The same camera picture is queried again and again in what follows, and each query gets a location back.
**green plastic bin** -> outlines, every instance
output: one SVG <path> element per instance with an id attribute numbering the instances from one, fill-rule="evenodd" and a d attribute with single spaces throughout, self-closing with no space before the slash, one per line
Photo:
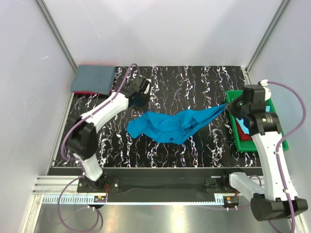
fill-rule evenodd
<path id="1" fill-rule="evenodd" d="M 227 103 L 233 101 L 234 99 L 236 99 L 237 97 L 239 97 L 241 94 L 243 93 L 243 91 L 237 91 L 237 90 L 229 90 L 227 91 L 226 95 L 227 95 Z M 267 105 L 270 106 L 270 112 L 276 112 L 271 99 L 266 101 Z M 235 121 L 235 118 L 230 115 L 230 120 L 231 120 L 231 124 L 232 124 L 232 128 L 233 128 L 233 135 L 234 135 L 234 140 L 235 143 L 237 144 L 237 150 L 238 151 L 257 151 L 256 146 L 254 144 L 253 141 L 245 141 L 242 142 L 240 141 L 239 135 L 238 135 L 238 129 L 237 129 L 237 123 Z M 285 140 L 283 143 L 283 150 L 288 150 L 288 143 Z"/>

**red fabric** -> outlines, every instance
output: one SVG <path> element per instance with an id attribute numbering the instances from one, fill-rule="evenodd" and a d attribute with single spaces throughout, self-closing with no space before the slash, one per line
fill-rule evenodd
<path id="1" fill-rule="evenodd" d="M 93 95 L 96 93 L 95 92 L 89 92 L 89 91 L 74 91 L 74 94 L 91 94 L 91 95 Z"/>
<path id="2" fill-rule="evenodd" d="M 74 91 L 74 94 L 96 94 L 94 92 L 87 92 L 87 91 Z"/>
<path id="3" fill-rule="evenodd" d="M 238 135 L 239 135 L 240 140 L 242 142 L 253 141 L 252 137 L 249 134 L 245 134 L 243 132 L 243 130 L 241 129 L 240 124 L 237 121 L 235 121 L 235 123 L 237 124 L 237 130 L 238 130 Z"/>

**folded fabric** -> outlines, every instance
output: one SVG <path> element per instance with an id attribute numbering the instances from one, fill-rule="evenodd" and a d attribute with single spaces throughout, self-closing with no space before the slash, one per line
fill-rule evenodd
<path id="1" fill-rule="evenodd" d="M 266 112 L 269 112 L 269 111 L 270 111 L 270 106 L 266 106 Z M 239 120 L 239 119 L 236 118 L 236 121 L 238 122 L 239 126 L 241 127 L 241 130 L 242 130 L 245 134 L 249 134 L 248 128 L 246 128 L 246 126 L 244 126 L 244 120 L 243 120 L 243 119 Z"/>
<path id="2" fill-rule="evenodd" d="M 188 109 L 174 116 L 146 112 L 141 117 L 130 121 L 127 131 L 133 138 L 143 133 L 158 143 L 181 145 L 224 110 L 225 104 L 200 111 Z"/>
<path id="3" fill-rule="evenodd" d="M 253 141 L 252 137 L 249 134 L 245 134 L 243 132 L 243 130 L 241 129 L 241 126 L 237 122 L 236 122 L 236 124 L 237 124 L 237 130 L 238 130 L 239 139 L 242 142 Z"/>
<path id="4" fill-rule="evenodd" d="M 115 77 L 115 67 L 79 65 L 71 83 L 74 93 L 109 95 Z"/>

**metal floor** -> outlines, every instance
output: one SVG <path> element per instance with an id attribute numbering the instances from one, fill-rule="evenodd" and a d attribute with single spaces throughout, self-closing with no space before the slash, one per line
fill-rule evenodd
<path id="1" fill-rule="evenodd" d="M 240 206 L 247 204 L 242 199 Z M 76 230 L 90 228 L 96 214 L 83 206 L 62 205 L 66 223 Z M 268 222 L 257 222 L 251 209 L 239 211 L 208 210 L 202 206 L 124 206 L 107 205 L 100 209 L 103 217 L 92 232 L 98 233 L 273 233 Z M 289 232 L 285 219 L 274 221 L 282 232 Z M 42 205 L 35 233 L 69 233 L 60 224 L 56 205 Z"/>

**gray folded cloth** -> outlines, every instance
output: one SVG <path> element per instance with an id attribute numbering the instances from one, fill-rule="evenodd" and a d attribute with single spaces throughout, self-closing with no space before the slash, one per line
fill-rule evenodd
<path id="1" fill-rule="evenodd" d="M 71 83 L 74 93 L 109 95 L 115 77 L 115 67 L 79 65 Z"/>

